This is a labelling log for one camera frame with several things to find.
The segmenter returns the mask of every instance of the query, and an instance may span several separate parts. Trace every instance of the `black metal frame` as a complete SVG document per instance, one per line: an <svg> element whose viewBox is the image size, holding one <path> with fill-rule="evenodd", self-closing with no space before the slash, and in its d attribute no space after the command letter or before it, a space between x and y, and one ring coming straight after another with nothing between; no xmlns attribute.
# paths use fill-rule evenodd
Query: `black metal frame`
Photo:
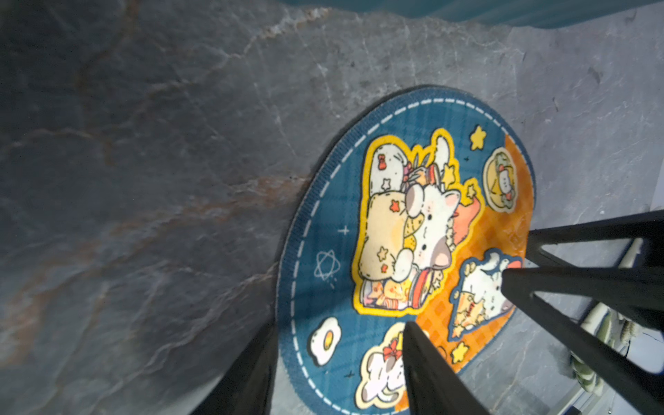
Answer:
<svg viewBox="0 0 664 415"><path fill-rule="evenodd" d="M577 268L543 249L547 244L644 238L644 267ZM505 297L565 344L643 415L664 414L664 376L639 368L561 314L536 291L585 295L630 319L664 330L664 211L534 230L526 257L541 268L505 270Z"/></svg>
<svg viewBox="0 0 664 415"><path fill-rule="evenodd" d="M414 321L406 323L403 359L411 414L489 415Z"/></svg>
<svg viewBox="0 0 664 415"><path fill-rule="evenodd" d="M278 339L273 322L261 327L191 415L270 415Z"/></svg>
<svg viewBox="0 0 664 415"><path fill-rule="evenodd" d="M577 268L542 249L546 244L646 238L645 267ZM664 211L574 226L534 230L526 257L541 268L505 270L503 293L563 342L643 415L664 414L664 377L647 373L591 336L538 297L536 291L586 295L653 327L664 329ZM194 415L270 413L278 353L269 322L237 358ZM415 322L404 330L404 369L410 411L488 415Z"/></svg>

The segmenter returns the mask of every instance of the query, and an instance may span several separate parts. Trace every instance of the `orange checkered pattern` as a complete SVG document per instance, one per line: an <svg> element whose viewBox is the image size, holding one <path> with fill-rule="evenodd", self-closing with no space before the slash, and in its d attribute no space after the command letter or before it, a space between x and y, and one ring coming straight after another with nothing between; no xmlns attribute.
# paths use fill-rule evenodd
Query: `orange checkered pattern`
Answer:
<svg viewBox="0 0 664 415"><path fill-rule="evenodd" d="M496 212L490 206L485 207L480 217L472 224L474 232L470 240L459 245L454 252L452 266L446 270L443 290L431 299L426 309L417 318L417 323L429 333L431 342L437 346L441 355L447 360L455 372L466 366L503 328L514 310L494 319L471 333L462 335L459 341L448 342L450 319L454 310L450 302L452 290L459 284L459 268L468 258L484 260L484 253L490 248L498 248L512 256L525 257L531 217L535 207L533 182L528 165L519 148L511 137L505 137L505 148L512 156L517 172L518 199L514 212ZM452 351L464 342L469 350L463 361L452 363ZM396 405L396 410L408 407L408 397Z"/></svg>

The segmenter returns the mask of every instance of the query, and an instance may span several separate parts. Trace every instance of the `white dashed stitching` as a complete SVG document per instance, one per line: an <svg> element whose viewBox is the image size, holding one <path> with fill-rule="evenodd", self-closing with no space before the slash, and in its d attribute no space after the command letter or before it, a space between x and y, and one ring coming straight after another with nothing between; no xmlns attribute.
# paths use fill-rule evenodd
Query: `white dashed stitching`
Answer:
<svg viewBox="0 0 664 415"><path fill-rule="evenodd" d="M397 116L399 114L404 113L406 111L406 109L411 110L413 108L417 108L418 106L420 106L420 104L426 105L426 104L431 104L432 102L435 103L435 104L440 104L442 102L445 102L445 103L448 103L448 104L459 104L459 105L462 105L462 106L466 106L468 108L472 108L475 111L479 112L480 114L484 115L489 120L493 121L493 123L495 125L497 125L499 128L501 128L503 130L503 133L505 133L505 135L509 135L509 133L507 132L505 127L503 127L494 117L489 115L487 112L484 112L480 107L476 107L473 104L471 104L469 102L462 101L462 100L455 100L454 98L445 98L445 99L443 99L443 98L433 98L433 99L422 100L421 102L413 102L412 104L409 104L406 107L401 107L398 110L394 111L392 114L386 116L385 118L383 118L380 121L379 124L376 124L372 128L369 128L369 130L367 130L367 133L364 134L362 137L360 137L355 142L355 148L358 148L360 146L360 144L362 144L362 142L367 138L367 136L372 134L374 131L376 131L378 129L378 127L380 127L381 124L385 124L386 122L390 121L394 116ZM325 194L325 192L326 192L326 190L327 190L327 188L330 184L330 181L332 179L334 179L334 177L337 175L337 173L339 172L339 170L341 168L341 164L343 164L344 162L346 162L346 160L348 160L348 157L350 157L352 152L353 152L353 148L350 148L350 150L348 150L348 152L341 159L341 162L332 171L332 174L330 174L330 180L325 182L325 185L323 186L323 188L321 189L321 192L319 194L319 198L316 201L316 203L314 204L313 209L311 210L311 214L310 214L311 218L313 218L313 215L315 215L316 210L318 209L318 206L320 205L321 199L323 198L323 195ZM311 226L311 219L309 219L309 222L307 222L307 225L304 228L304 232L302 234L303 240L300 242L299 249L297 250L297 257L298 258L300 258L302 256L302 250L304 249L304 238L307 237L307 234L309 233L309 227L310 226ZM334 408L337 411L343 413L344 415L364 415L364 414L360 414L358 412L349 412L348 410L342 409L341 407L339 407L336 404L332 404L330 399L325 397L325 395L323 395L323 393L316 387L313 380L309 377L309 373L307 372L307 368L304 367L304 362L302 361L302 355L298 351L297 331L295 330L295 318L294 318L295 317L295 279L297 278L297 269L298 268L299 268L299 260L295 261L295 267L293 269L293 286L291 288L291 332L293 333L293 347L295 348L295 351L297 352L297 362L299 363L300 367L302 368L302 373L304 374L304 377L306 379L308 379L309 386L311 386L311 388L314 390L314 392L316 392L316 395L318 395L318 397L322 398L323 401L326 404L332 406L332 408ZM399 412L400 411L386 412L383 415L395 415Z"/></svg>

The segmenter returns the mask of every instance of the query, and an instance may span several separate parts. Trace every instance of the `marble tile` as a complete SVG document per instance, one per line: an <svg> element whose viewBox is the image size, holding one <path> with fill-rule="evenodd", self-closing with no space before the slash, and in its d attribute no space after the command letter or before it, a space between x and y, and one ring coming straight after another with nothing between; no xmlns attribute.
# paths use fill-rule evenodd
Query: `marble tile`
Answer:
<svg viewBox="0 0 664 415"><path fill-rule="evenodd" d="M441 84L498 110L535 165L535 228L643 210L664 155L664 5L541 31L263 0L6 4L8 414L182 413L272 316L309 178L387 94ZM557 249L611 264L622 245ZM494 413L542 414L565 362L518 313L461 378ZM285 384L274 406L305 412Z"/></svg>

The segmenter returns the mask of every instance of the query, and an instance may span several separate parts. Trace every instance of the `round rug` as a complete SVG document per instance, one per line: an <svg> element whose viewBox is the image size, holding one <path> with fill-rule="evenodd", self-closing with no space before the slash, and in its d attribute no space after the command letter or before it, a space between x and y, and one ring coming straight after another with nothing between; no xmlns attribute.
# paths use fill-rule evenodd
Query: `round rug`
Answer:
<svg viewBox="0 0 664 415"><path fill-rule="evenodd" d="M469 94L397 95L330 151L279 269L280 353L316 414L408 413L402 331L416 321L459 372L514 312L535 205L514 131Z"/></svg>

